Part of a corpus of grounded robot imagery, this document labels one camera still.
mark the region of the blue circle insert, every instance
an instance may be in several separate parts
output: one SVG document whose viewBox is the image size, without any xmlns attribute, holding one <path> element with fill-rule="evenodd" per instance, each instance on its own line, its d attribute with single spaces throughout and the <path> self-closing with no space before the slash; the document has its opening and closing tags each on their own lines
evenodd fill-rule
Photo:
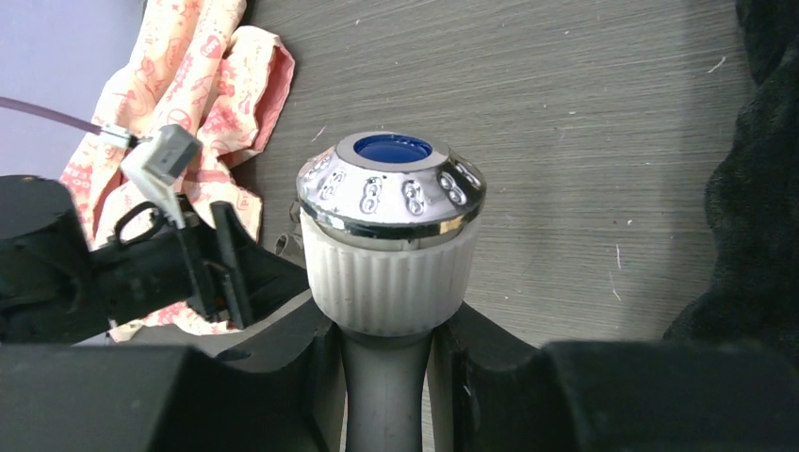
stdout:
<svg viewBox="0 0 799 452">
<path fill-rule="evenodd" d="M 432 153 L 430 143 L 405 135 L 373 135 L 355 141 L 355 153 L 380 163 L 413 163 Z"/>
</svg>

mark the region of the patterned cloth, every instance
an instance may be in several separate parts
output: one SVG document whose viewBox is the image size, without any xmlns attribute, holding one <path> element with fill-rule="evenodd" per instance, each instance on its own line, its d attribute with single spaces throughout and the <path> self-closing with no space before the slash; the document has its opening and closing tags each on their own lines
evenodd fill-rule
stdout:
<svg viewBox="0 0 799 452">
<path fill-rule="evenodd" d="M 253 27 L 237 27 L 244 0 L 151 0 L 129 63 L 106 83 L 94 112 L 97 124 L 116 123 L 137 136 L 180 124 L 204 144 L 175 183 L 198 214 L 213 225 L 210 203 L 230 202 L 253 237 L 262 203 L 236 186 L 230 168 L 263 151 L 288 96 L 294 59 L 280 39 Z M 90 245 L 111 236 L 114 224 L 145 200 L 120 173 L 125 150 L 86 136 L 61 176 L 73 193 Z M 149 226 L 141 215 L 124 238 Z M 193 334 L 230 331 L 209 324 L 184 302 L 111 332 L 127 340 L 143 326 L 175 324 Z"/>
</svg>

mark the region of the wood grain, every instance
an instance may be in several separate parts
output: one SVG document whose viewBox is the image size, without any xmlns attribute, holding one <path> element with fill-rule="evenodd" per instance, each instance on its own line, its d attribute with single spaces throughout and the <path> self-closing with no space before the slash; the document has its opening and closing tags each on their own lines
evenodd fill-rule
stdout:
<svg viewBox="0 0 799 452">
<path fill-rule="evenodd" d="M 264 0 L 249 21 L 298 60 L 266 152 L 236 171 L 265 243 L 308 157 L 385 128 L 487 177 L 466 301 L 522 339 L 657 338 L 705 289 L 703 188 L 751 93 L 731 2 Z"/>
</svg>

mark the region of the lavender wall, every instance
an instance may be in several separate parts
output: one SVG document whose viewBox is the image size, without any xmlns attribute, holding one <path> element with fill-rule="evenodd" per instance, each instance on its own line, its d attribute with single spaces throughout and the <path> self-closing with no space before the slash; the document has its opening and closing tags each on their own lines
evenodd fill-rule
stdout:
<svg viewBox="0 0 799 452">
<path fill-rule="evenodd" d="M 84 119 L 130 57 L 141 0 L 2 0 L 0 96 Z M 0 175 L 57 178 L 83 134 L 0 109 Z"/>
</svg>

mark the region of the black fabric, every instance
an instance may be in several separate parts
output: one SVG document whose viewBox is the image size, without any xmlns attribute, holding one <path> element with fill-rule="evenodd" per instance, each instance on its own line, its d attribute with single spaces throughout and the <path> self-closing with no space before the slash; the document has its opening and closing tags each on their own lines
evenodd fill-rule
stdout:
<svg viewBox="0 0 799 452">
<path fill-rule="evenodd" d="M 580 452 L 799 450 L 799 379 L 790 364 L 760 347 L 571 341 L 542 352 Z M 552 405 L 541 397 L 527 400 L 538 402 L 534 409 L 561 403 L 552 395 Z M 558 428 L 563 431 L 529 426 L 529 437 L 557 438 Z"/>
<path fill-rule="evenodd" d="M 664 338 L 756 339 L 799 366 L 799 1 L 736 7 L 757 90 L 706 187 L 710 288 Z"/>
</svg>

